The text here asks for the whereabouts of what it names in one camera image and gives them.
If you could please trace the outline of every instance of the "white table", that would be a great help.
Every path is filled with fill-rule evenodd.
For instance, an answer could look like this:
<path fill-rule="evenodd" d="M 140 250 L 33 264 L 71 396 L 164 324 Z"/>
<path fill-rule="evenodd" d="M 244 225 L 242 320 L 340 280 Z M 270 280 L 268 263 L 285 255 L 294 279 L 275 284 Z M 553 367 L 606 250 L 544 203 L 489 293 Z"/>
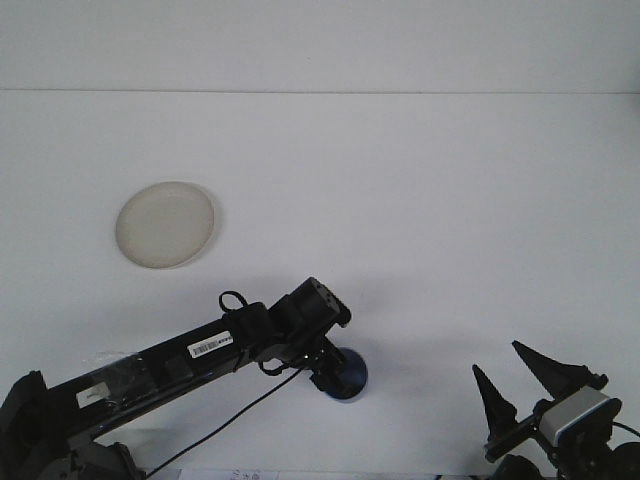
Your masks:
<path fill-rule="evenodd" d="M 0 93 L 0 391 L 49 385 L 317 276 L 370 368 L 343 405 L 299 379 L 176 464 L 481 473 L 478 363 L 522 416 L 519 339 L 607 373 L 640 424 L 640 97 Z M 203 185 L 217 233 L 151 271 L 114 240 L 163 180 Z M 154 466 L 275 383 L 247 367 L 111 435 Z M 624 434 L 616 436 L 628 441 Z M 539 460 L 533 446 L 522 451 Z"/>
<path fill-rule="evenodd" d="M 628 0 L 0 3 L 0 87 L 638 92 Z"/>

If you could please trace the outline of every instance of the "white label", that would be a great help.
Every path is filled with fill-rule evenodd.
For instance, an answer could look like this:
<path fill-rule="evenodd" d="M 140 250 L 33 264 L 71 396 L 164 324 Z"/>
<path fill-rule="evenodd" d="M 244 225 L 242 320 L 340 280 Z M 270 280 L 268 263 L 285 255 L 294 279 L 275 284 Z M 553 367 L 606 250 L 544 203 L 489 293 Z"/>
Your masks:
<path fill-rule="evenodd" d="M 182 470 L 180 480 L 278 480 L 279 475 L 260 470 Z"/>
<path fill-rule="evenodd" d="M 213 352 L 218 348 L 224 347 L 225 345 L 229 345 L 230 343 L 233 343 L 233 337 L 231 334 L 229 332 L 222 332 L 214 335 L 213 337 L 205 338 L 193 345 L 189 345 L 187 349 L 189 350 L 191 358 L 198 358 L 202 355 Z"/>
<path fill-rule="evenodd" d="M 109 387 L 104 382 L 98 383 L 93 387 L 89 387 L 86 390 L 81 391 L 76 394 L 76 400 L 78 401 L 78 406 L 80 408 L 88 407 L 89 405 L 93 405 L 100 400 L 106 400 L 111 395 L 109 391 Z"/>

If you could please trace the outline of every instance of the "white plate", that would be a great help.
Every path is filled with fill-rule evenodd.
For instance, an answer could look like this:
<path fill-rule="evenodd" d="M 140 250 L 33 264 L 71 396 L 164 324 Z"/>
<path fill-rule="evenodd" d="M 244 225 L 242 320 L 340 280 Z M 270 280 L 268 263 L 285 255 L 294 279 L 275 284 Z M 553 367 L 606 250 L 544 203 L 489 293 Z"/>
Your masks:
<path fill-rule="evenodd" d="M 185 263 L 213 232 L 213 206 L 198 187 L 183 182 L 152 185 L 135 194 L 116 222 L 116 241 L 132 262 L 148 268 Z"/>

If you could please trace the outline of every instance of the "black robotic arm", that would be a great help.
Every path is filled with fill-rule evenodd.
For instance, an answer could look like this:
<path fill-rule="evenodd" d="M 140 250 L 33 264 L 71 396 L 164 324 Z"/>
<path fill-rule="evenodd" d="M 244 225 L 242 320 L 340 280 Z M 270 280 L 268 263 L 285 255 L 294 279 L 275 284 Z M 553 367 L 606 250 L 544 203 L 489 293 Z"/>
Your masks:
<path fill-rule="evenodd" d="M 227 308 L 226 294 L 241 308 Z M 219 320 L 56 387 L 47 388 L 40 372 L 18 380 L 0 409 L 0 480 L 143 480 L 124 445 L 94 440 L 252 362 L 270 375 L 308 369 L 335 398 L 364 387 L 362 359 L 326 338 L 351 314 L 316 279 L 268 309 L 236 292 L 221 295 L 220 305 L 226 313 Z M 271 360 L 280 367 L 266 368 Z"/>
<path fill-rule="evenodd" d="M 533 413 L 518 422 L 516 408 L 473 366 L 489 425 L 485 457 L 495 462 L 504 456 L 491 479 L 544 480 L 531 461 L 507 455 L 533 439 L 557 469 L 559 480 L 640 480 L 640 443 L 615 450 L 608 446 L 622 402 L 601 392 L 607 376 L 593 374 L 584 365 L 557 362 L 520 342 L 513 346 L 553 400 L 540 400 Z"/>

